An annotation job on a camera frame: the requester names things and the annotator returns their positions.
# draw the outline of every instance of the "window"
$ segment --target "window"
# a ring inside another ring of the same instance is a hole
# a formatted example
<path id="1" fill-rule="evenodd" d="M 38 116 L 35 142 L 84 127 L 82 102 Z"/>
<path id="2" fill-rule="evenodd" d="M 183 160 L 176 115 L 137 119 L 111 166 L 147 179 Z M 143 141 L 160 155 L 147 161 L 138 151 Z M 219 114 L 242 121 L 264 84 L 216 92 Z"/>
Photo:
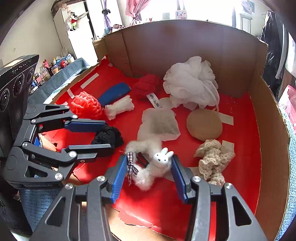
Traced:
<path id="1" fill-rule="evenodd" d="M 235 0 L 179 0 L 180 8 L 183 4 L 187 12 L 187 19 L 209 20 L 232 26 L 232 11 Z M 177 0 L 151 0 L 142 10 L 143 22 L 176 19 Z"/>

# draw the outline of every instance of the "plaid cloth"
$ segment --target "plaid cloth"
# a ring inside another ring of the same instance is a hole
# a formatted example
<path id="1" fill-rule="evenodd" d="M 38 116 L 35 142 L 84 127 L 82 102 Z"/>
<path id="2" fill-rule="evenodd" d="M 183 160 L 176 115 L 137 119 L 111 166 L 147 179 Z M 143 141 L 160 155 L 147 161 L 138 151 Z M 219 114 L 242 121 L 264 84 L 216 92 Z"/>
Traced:
<path id="1" fill-rule="evenodd" d="M 134 175 L 136 176 L 138 174 L 138 169 L 134 167 L 133 165 L 133 153 L 128 152 L 126 154 L 128 158 L 128 170 L 127 170 L 127 176 L 128 176 L 128 185 L 131 185 L 131 176 Z"/>

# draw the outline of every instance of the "bunny ear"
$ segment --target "bunny ear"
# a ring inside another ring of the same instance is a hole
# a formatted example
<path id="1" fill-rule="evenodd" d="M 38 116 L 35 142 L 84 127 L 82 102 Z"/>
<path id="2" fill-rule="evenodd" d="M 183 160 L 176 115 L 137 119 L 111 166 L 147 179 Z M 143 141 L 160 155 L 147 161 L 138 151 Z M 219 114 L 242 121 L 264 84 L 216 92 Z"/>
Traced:
<path id="1" fill-rule="evenodd" d="M 162 154 L 166 154 L 168 152 L 168 148 L 167 147 L 165 147 L 165 148 L 163 148 L 162 150 L 161 150 L 161 152 L 160 153 L 162 153 Z"/>
<path id="2" fill-rule="evenodd" d="M 173 151 L 169 151 L 166 156 L 168 157 L 168 159 L 170 159 L 172 156 L 174 155 Z"/>

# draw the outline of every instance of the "purple curtain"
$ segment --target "purple curtain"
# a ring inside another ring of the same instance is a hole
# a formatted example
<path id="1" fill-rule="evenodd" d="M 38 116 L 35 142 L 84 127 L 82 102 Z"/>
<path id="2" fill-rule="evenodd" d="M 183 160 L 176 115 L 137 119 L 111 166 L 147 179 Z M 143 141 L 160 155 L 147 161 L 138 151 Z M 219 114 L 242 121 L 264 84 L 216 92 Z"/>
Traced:
<path id="1" fill-rule="evenodd" d="M 141 23 L 139 14 L 148 5 L 150 0 L 126 0 L 126 15 L 133 17 L 130 26 Z"/>
<path id="2" fill-rule="evenodd" d="M 102 14 L 104 14 L 104 24 L 105 24 L 105 34 L 104 35 L 106 35 L 106 34 L 109 34 L 112 29 L 111 21 L 107 16 L 107 14 L 110 13 L 110 10 L 107 9 L 107 0 L 103 0 L 102 5 L 103 5 Z"/>

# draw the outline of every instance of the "pink curtain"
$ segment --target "pink curtain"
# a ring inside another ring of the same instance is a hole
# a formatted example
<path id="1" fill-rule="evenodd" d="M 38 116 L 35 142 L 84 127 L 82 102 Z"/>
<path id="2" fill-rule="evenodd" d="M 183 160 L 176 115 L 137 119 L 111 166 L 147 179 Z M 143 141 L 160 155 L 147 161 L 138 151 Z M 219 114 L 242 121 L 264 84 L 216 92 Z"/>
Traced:
<path id="1" fill-rule="evenodd" d="M 130 26 L 140 24 L 140 12 L 146 8 L 150 0 L 126 0 L 126 15 L 133 17 Z"/>

